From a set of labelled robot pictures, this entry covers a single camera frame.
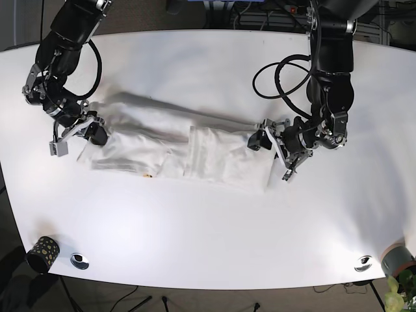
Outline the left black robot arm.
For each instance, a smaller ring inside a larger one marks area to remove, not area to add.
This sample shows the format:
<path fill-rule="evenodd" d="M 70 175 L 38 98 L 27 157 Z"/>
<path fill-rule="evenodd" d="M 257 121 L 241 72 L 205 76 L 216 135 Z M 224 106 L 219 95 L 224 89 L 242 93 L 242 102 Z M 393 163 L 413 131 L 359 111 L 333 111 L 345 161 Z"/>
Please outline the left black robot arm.
<path fill-rule="evenodd" d="M 294 120 L 266 119 L 248 140 L 247 147 L 275 150 L 286 168 L 284 181 L 315 149 L 334 150 L 347 141 L 348 111 L 354 102 L 351 73 L 354 70 L 353 37 L 357 20 L 375 1 L 311 1 L 307 9 L 309 55 L 290 55 L 274 63 L 278 94 L 293 112 Z M 282 88 L 280 74 L 285 66 L 310 62 L 307 75 L 294 88 Z"/>

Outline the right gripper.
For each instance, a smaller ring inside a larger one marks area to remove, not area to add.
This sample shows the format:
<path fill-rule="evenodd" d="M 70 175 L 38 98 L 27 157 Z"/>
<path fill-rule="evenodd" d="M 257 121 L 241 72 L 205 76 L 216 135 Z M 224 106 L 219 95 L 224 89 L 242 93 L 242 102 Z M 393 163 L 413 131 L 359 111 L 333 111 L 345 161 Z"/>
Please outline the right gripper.
<path fill-rule="evenodd" d="M 68 141 L 71 137 L 81 137 L 93 145 L 104 146 L 108 134 L 104 128 L 105 121 L 94 110 L 82 112 L 80 118 L 68 126 L 56 119 L 53 124 L 53 139 L 49 143 L 51 156 L 65 156 L 68 154 Z"/>

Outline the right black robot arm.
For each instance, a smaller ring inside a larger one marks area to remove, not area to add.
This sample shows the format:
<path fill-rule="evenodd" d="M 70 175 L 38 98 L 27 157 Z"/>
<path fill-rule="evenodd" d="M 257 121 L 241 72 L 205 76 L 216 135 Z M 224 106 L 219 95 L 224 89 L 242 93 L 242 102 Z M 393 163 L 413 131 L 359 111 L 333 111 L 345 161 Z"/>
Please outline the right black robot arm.
<path fill-rule="evenodd" d="M 88 100 L 98 89 L 103 73 L 101 55 L 92 35 L 111 5 L 111 1 L 66 1 L 48 35 L 40 37 L 35 62 L 22 93 L 28 104 L 41 106 L 54 120 L 53 139 L 49 143 L 52 156 L 67 155 L 71 137 L 81 137 L 97 146 L 107 143 L 105 121 L 96 111 L 88 110 Z M 84 45 L 94 52 L 97 73 L 91 89 L 77 95 L 64 85 L 76 70 Z"/>

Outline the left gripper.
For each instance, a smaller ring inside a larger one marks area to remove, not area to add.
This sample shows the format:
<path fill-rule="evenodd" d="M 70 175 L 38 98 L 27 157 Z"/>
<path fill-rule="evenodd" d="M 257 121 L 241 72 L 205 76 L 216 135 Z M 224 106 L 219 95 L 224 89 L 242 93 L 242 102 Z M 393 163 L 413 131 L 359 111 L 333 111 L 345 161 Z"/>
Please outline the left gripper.
<path fill-rule="evenodd" d="M 273 151 L 286 169 L 284 181 L 289 181 L 297 168 L 313 156 L 313 149 L 303 141 L 302 128 L 291 124 L 290 119 L 282 122 L 264 119 L 259 130 L 248 139 L 247 147 L 253 151 L 261 148 Z"/>

